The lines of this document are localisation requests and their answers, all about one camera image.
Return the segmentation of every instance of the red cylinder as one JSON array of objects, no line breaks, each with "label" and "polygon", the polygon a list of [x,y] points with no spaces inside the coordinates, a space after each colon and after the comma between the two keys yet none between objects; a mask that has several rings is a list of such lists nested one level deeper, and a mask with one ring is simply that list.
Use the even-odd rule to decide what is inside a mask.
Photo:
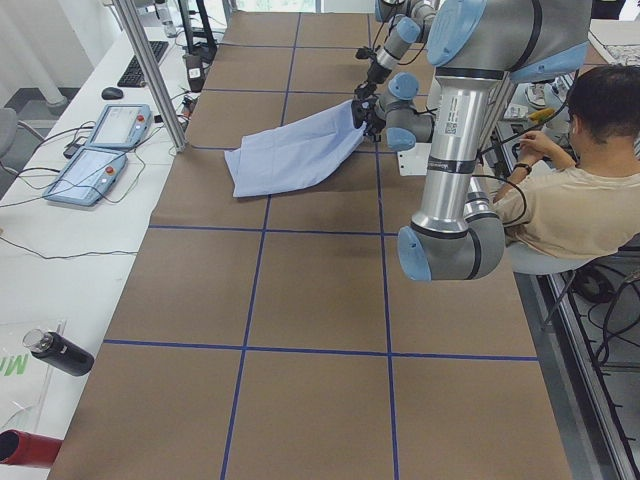
[{"label": "red cylinder", "polygon": [[0,433],[0,464],[50,468],[62,440],[19,430]]}]

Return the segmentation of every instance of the black keyboard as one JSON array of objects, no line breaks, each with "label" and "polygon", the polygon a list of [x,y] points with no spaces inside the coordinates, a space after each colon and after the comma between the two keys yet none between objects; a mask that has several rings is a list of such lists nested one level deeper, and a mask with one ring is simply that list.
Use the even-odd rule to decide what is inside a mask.
[{"label": "black keyboard", "polygon": [[[149,42],[151,44],[151,50],[156,57],[156,61],[160,62],[162,55],[167,51],[169,47],[169,42],[165,42],[162,40],[151,40]],[[138,63],[138,59],[133,56],[127,69],[118,80],[119,87],[144,87],[144,76],[142,75],[142,68],[140,68],[140,64]]]}]

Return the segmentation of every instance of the folded cloth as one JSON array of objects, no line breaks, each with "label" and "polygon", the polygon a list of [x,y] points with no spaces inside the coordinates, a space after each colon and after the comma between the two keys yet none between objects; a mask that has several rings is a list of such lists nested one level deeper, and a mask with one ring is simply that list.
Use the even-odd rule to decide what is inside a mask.
[{"label": "folded cloth", "polygon": [[290,192],[311,187],[331,175],[360,145],[351,101],[297,122],[242,138],[239,149],[224,153],[233,177],[234,197]]}]

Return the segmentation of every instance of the black bottle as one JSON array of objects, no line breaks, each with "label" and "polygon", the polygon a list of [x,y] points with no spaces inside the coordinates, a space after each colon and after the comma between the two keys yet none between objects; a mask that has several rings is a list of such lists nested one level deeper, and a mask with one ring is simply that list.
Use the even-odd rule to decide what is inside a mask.
[{"label": "black bottle", "polygon": [[24,336],[22,344],[35,358],[75,377],[84,375],[93,366],[93,356],[56,332],[37,328]]}]

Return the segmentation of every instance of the man's neck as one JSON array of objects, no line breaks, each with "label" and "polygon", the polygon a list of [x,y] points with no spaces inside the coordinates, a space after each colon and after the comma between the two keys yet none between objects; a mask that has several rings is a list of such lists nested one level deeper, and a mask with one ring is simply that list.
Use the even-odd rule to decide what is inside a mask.
[{"label": "man's neck", "polygon": [[580,168],[600,177],[630,177],[640,173],[640,161],[635,156],[633,139],[609,138],[607,143],[589,142],[580,156]]}]

